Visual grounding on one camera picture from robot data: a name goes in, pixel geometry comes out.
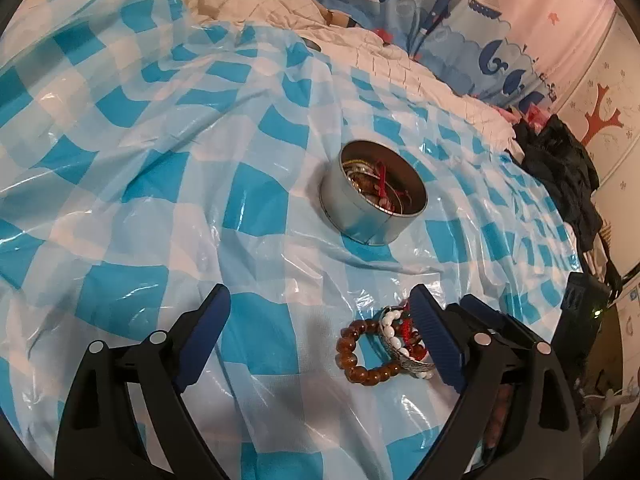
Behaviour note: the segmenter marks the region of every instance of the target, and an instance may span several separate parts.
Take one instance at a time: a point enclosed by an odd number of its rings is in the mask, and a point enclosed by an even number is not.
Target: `bead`
[[[375,334],[378,331],[378,322],[377,321],[374,321],[373,319],[367,319],[366,323],[367,323],[367,333],[368,334]]]
[[[416,361],[422,361],[425,357],[427,357],[427,349],[422,345],[414,345],[412,347],[413,350],[413,358]]]
[[[390,337],[389,344],[396,350],[402,347],[402,341],[400,341],[397,337]]]
[[[387,366],[381,366],[380,368],[378,368],[378,371],[380,372],[381,383],[385,383],[391,378],[391,372],[389,371],[389,368]]]
[[[352,354],[351,352],[344,352],[336,355],[335,363],[338,365],[340,370],[346,370],[347,368],[353,368],[356,364],[358,364],[358,358],[356,354]]]
[[[398,361],[391,361],[385,365],[386,369],[389,370],[389,375],[395,377],[400,373],[400,363]]]
[[[356,341],[353,337],[341,337],[335,345],[335,349],[340,352],[353,352],[356,349]]]
[[[360,332],[358,332],[357,328],[354,328],[353,326],[348,326],[347,328],[343,328],[342,330],[340,330],[340,335],[342,337],[353,337],[353,339],[357,341],[358,338],[360,337]]]
[[[344,371],[344,374],[352,383],[358,384],[362,384],[367,379],[367,377],[369,377],[369,373],[364,366],[355,366],[353,368],[348,368]]]
[[[356,321],[351,321],[350,326],[353,326],[358,332],[364,334],[367,330],[367,324],[363,319],[357,319]]]
[[[380,382],[380,372],[378,370],[369,370],[367,379],[362,383],[365,386],[375,386]]]

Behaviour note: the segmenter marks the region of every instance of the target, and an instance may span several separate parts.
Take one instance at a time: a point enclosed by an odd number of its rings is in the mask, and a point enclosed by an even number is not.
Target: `bed sheet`
[[[395,45],[383,45],[364,28],[327,26],[313,0],[183,0],[199,23],[225,20],[241,25],[263,22],[295,30],[315,41],[324,54],[404,88],[472,124],[498,152],[514,139],[511,125],[493,108],[471,96],[457,96],[426,67]]]
[[[0,406],[49,470],[87,345],[167,329],[218,282],[232,314],[183,398],[232,479],[408,477],[455,393],[438,377],[349,384],[334,354],[341,327],[417,283],[552,336],[578,263],[545,189],[467,122],[290,30],[201,27],[181,0],[44,0],[0,66]],[[396,150],[427,187],[389,246],[321,211],[351,139]],[[374,340],[357,353],[382,363]]]

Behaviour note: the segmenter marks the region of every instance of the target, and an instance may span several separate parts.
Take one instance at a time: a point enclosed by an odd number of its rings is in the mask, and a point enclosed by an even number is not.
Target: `checkered tablecloth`
[[[291,31],[201,28],[180,0],[49,0],[17,15],[0,66],[0,406],[50,470],[86,346],[167,329],[218,282],[232,314],[184,399],[232,479],[407,478],[455,393],[349,384],[334,345],[417,283],[555,329],[578,262],[545,189],[460,118]],[[351,139],[398,151],[428,190],[389,246],[320,209]],[[375,342],[358,358],[382,362]]]

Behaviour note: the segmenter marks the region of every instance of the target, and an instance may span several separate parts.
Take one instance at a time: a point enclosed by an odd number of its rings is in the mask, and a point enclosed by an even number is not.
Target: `bed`
[[[215,283],[232,315],[183,397],[230,478],[408,477],[455,391],[357,388],[334,346],[418,283],[553,335],[578,259],[503,152],[511,127],[372,32],[327,26],[312,0],[25,0],[0,66],[0,406],[49,471],[87,345],[168,328]],[[319,206],[351,139],[425,182],[427,209],[389,246],[341,236]],[[375,340],[358,348],[383,362]]]

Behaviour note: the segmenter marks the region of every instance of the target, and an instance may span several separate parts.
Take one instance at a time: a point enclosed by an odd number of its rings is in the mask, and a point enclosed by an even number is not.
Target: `black cloth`
[[[557,115],[551,116],[539,135],[524,120],[513,129],[524,151],[520,166],[546,187],[562,220],[574,228],[578,254],[591,251],[602,227],[591,203],[591,193],[600,181],[584,146]]]

